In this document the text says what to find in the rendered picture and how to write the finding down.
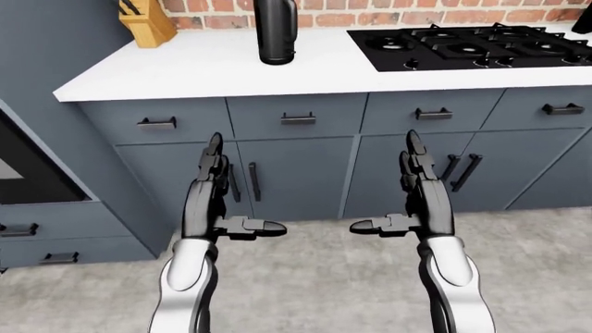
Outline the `built-in black oven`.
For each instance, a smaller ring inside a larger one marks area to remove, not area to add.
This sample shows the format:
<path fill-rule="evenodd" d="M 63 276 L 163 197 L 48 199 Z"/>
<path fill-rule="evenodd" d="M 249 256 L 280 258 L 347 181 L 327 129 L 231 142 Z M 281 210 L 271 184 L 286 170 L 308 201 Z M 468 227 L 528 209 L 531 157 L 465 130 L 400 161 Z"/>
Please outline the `built-in black oven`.
<path fill-rule="evenodd" d="M 82 188 L 0 108 L 0 204 L 88 199 Z"/>

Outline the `grey drawer front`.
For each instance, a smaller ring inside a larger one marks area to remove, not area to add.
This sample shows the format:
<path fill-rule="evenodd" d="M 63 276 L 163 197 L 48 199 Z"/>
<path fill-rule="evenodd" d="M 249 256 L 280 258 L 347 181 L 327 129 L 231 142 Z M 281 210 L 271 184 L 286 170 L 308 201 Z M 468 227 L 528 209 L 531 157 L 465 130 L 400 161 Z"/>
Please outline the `grey drawer front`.
<path fill-rule="evenodd" d="M 367 135 L 478 130 L 503 94 L 502 89 L 452 91 L 371 92 L 361 133 Z M 451 119 L 417 120 L 414 111 L 446 107 Z"/>
<path fill-rule="evenodd" d="M 0 238 L 8 241 L 46 241 L 129 236 L 129 230 L 101 202 L 0 205 L 0 224 L 38 224 L 35 236 Z"/>
<path fill-rule="evenodd" d="M 549 104 L 569 103 L 586 110 L 581 115 L 548 116 L 541 110 Z M 542 130 L 592 126 L 592 86 L 508 88 L 491 111 L 482 130 Z"/>
<path fill-rule="evenodd" d="M 207 142 L 215 132 L 233 138 L 225 99 L 148 99 L 81 102 L 81 110 L 113 144 Z M 137 123 L 177 119 L 177 128 L 141 130 Z"/>
<path fill-rule="evenodd" d="M 153 260 L 154 254 L 132 237 L 69 240 L 20 240 L 0 242 L 0 267 L 39 265 L 48 253 L 80 254 L 76 264 L 118 263 Z"/>
<path fill-rule="evenodd" d="M 242 96 L 227 99 L 235 138 L 240 141 L 324 138 L 356 134 L 362 124 L 366 93 L 316 93 Z M 316 116 L 315 124 L 282 125 L 287 116 Z"/>

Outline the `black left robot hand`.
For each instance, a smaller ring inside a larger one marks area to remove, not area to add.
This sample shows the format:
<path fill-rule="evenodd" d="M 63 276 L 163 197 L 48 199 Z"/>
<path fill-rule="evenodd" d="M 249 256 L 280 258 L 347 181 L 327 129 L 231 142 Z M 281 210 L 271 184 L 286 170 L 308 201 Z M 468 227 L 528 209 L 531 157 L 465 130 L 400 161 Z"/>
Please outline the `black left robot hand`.
<path fill-rule="evenodd" d="M 200 157 L 198 175 L 188 189 L 181 222 L 182 238 L 205 238 L 217 241 L 255 241 L 288 233 L 278 222 L 247 216 L 227 217 L 224 196 L 231 185 L 230 163 L 223 153 L 224 140 L 215 132 Z"/>

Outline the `black countertop appliance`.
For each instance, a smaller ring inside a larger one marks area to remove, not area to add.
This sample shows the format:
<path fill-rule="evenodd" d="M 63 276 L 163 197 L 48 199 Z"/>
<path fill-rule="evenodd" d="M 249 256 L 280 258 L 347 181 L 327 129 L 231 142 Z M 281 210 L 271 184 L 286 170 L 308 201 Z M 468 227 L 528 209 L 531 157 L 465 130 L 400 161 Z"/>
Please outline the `black countertop appliance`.
<path fill-rule="evenodd" d="M 592 32 L 592 0 L 590 0 L 588 7 L 582 12 L 579 19 L 574 23 L 571 31 L 581 35 Z"/>

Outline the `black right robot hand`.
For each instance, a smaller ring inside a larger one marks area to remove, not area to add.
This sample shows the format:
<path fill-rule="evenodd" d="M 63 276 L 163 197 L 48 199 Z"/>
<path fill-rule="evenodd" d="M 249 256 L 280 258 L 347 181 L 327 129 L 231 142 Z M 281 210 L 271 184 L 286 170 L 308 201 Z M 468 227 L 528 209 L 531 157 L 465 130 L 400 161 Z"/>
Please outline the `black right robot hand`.
<path fill-rule="evenodd" d="M 405 213 L 356 221 L 349 228 L 351 233 L 402 238 L 414 232 L 421 240 L 455 235 L 450 198 L 433 170 L 433 157 L 415 130 L 407 132 L 405 141 L 406 149 L 399 155 L 400 184 L 407 193 Z"/>

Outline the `black cooktop grate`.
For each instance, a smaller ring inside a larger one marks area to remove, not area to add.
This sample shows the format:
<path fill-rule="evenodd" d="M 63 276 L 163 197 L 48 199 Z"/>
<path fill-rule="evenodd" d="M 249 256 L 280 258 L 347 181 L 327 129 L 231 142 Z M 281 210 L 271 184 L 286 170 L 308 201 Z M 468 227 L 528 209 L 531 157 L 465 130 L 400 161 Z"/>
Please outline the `black cooktop grate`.
<path fill-rule="evenodd" d="M 481 34 L 479 27 L 409 29 L 405 33 L 443 59 L 499 56 L 502 49 Z"/>
<path fill-rule="evenodd" d="M 569 55 L 580 55 L 581 63 L 592 63 L 592 46 L 587 40 L 569 40 L 564 32 L 547 32 L 544 27 L 507 26 L 493 24 L 481 27 L 481 34 L 502 49 L 493 57 L 528 57 L 532 59 L 562 60 Z"/>

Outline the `grey cabinet door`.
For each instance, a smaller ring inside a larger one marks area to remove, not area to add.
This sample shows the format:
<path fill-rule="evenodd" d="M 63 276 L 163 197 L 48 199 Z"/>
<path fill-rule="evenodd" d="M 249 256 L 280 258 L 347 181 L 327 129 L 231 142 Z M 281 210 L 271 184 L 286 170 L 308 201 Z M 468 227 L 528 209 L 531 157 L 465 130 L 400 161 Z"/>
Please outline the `grey cabinet door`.
<path fill-rule="evenodd" d="M 420 135 L 434 159 L 434 173 L 444 174 L 448 156 L 459 156 L 472 139 L 471 132 Z M 401 189 L 399 155 L 407 149 L 405 135 L 363 136 L 357 154 L 345 218 L 403 213 L 406 193 Z"/>
<path fill-rule="evenodd" d="M 337 218 L 350 163 L 352 138 L 239 142 L 256 218 L 306 221 Z M 256 202 L 248 165 L 257 165 Z"/>
<path fill-rule="evenodd" d="M 453 192 L 451 185 L 447 188 L 453 211 L 503 210 L 583 132 L 583 129 L 529 129 L 476 133 L 448 185 L 469 166 L 469 154 L 481 154 L 484 158 L 460 191 Z"/>
<path fill-rule="evenodd" d="M 181 225 L 187 191 L 198 175 L 198 164 L 207 143 L 162 143 L 121 145 L 117 152 L 137 180 L 165 215 L 173 228 Z M 234 174 L 241 193 L 236 203 L 229 188 L 224 197 L 226 216 L 253 216 L 250 195 L 242 170 L 237 143 L 225 142 L 223 153 L 234 165 Z"/>

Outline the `black gas cooktop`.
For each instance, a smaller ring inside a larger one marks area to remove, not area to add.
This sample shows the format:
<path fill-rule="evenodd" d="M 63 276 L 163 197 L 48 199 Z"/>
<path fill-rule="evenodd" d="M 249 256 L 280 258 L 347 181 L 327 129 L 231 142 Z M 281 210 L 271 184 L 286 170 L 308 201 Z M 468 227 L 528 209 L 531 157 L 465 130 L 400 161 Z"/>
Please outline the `black gas cooktop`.
<path fill-rule="evenodd" d="M 441 70 L 461 70 L 461 69 L 480 69 L 474 65 L 474 61 L 481 57 L 472 57 L 468 59 L 453 58 L 443 59 L 433 52 L 430 52 L 425 46 L 421 46 L 417 41 L 414 41 L 405 30 L 356 30 L 348 31 L 348 35 L 352 38 L 354 43 L 363 52 L 367 60 L 379 72 L 394 72 L 394 71 L 441 71 Z M 380 52 L 370 49 L 365 45 L 365 41 L 374 36 L 401 36 L 409 41 L 412 41 L 415 48 L 410 52 Z M 485 56 L 490 60 L 489 68 L 508 68 L 499 66 L 496 63 L 500 57 Z M 403 64 L 410 59 L 419 61 L 417 70 L 406 68 Z M 514 57 L 511 68 L 559 68 L 559 67 L 573 67 L 573 66 L 592 66 L 592 63 L 580 63 L 579 65 L 570 65 L 563 63 L 561 60 L 542 58 L 532 59 L 528 57 Z"/>

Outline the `wooden knife block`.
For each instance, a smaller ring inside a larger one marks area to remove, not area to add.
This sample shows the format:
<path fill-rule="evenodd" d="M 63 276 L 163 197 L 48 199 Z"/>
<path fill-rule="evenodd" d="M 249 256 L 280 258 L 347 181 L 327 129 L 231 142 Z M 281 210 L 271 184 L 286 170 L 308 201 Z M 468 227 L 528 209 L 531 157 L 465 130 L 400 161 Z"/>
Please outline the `wooden knife block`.
<path fill-rule="evenodd" d="M 154 49 L 167 43 L 177 28 L 157 0 L 116 0 L 119 21 L 131 32 L 141 49 Z"/>

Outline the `black electric kettle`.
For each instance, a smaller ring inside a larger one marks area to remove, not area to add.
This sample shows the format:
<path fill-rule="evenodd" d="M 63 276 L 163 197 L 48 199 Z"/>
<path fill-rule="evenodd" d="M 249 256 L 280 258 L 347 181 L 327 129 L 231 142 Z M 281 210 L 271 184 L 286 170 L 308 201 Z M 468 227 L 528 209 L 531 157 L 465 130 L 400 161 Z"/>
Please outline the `black electric kettle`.
<path fill-rule="evenodd" d="M 298 35 L 295 0 L 253 0 L 253 10 L 259 59 L 270 66 L 290 63 Z"/>

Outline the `round gas burner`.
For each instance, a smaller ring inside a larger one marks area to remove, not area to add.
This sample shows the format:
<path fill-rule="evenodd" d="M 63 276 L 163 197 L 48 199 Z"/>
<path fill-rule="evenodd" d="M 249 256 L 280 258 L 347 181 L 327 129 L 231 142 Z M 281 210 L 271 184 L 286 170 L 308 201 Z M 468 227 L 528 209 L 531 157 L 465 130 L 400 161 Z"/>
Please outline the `round gas burner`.
<path fill-rule="evenodd" d="M 415 48 L 412 41 L 401 36 L 374 36 L 365 41 L 365 45 L 380 52 L 410 52 Z"/>

